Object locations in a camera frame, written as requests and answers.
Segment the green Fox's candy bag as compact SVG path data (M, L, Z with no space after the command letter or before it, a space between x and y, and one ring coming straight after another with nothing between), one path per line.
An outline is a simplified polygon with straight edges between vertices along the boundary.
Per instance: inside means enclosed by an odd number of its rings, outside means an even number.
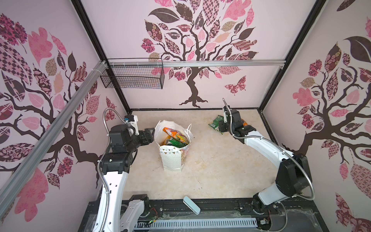
M219 129L219 123L221 121L224 121L224 117L221 115L218 115L211 123L208 124L209 127L211 127L213 130L223 134L223 132Z

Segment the yellow-green Fox's candy bag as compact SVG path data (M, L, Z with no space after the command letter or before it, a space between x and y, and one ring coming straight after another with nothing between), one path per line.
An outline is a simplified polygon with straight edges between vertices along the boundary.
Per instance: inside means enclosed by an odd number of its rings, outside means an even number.
M167 146L173 146L173 147L176 147L176 148L184 148L184 147L187 146L186 143L182 143L182 142L176 140L173 137L170 137L170 138L167 139L166 145Z

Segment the white patterned paper bag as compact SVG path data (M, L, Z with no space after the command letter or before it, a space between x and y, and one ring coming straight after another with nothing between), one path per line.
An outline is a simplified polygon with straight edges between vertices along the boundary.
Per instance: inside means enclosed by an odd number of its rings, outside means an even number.
M171 145L164 145L166 138L169 136L163 129L167 127L175 129L184 135L189 144L183 148L177 148ZM155 144L159 149L159 155L164 171L181 172L185 164L187 154L191 148L192 140L194 138L192 132L192 124L189 124L185 129L173 121L162 120L159 121L155 127Z

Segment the Fox's fruits oval candy bag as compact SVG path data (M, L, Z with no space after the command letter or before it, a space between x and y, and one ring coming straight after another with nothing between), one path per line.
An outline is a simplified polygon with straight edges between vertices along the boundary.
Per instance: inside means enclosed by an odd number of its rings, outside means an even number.
M167 128L167 127L164 127L162 130L165 133L167 133L169 136L177 140L178 142L181 142L187 145L189 144L188 138L185 135L183 135L181 132L179 132L178 130L174 130L174 129Z

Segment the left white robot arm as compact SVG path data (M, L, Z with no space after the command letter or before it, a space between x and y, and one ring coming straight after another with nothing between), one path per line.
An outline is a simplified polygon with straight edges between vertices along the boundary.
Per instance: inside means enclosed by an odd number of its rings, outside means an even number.
M154 132L154 128L138 130L129 124L117 125L109 130L109 144L98 166L102 193L93 231L132 232L140 216L149 212L147 194L132 195L125 211L121 209L130 167L139 147L154 141Z

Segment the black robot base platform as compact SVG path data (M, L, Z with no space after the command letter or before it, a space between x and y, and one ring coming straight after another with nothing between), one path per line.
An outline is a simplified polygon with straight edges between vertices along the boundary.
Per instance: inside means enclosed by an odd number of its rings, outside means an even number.
M151 224L156 220L210 219L210 218L255 218L257 228L221 229L163 229L136 230L136 232L327 232L317 206L312 201L290 198L274 203L259 215L254 212L251 198L195 199L201 208L194 214L182 200L149 200L149 212L138 222Z

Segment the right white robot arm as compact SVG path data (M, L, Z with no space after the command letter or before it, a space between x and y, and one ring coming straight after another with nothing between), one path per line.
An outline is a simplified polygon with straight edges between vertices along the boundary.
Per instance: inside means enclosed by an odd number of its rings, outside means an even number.
M267 206L291 197L314 200L315 189L306 156L294 154L265 138L251 125L244 125L240 112L228 106L223 107L223 120L218 127L262 154L278 170L275 181L253 196L252 207L256 213L263 214Z

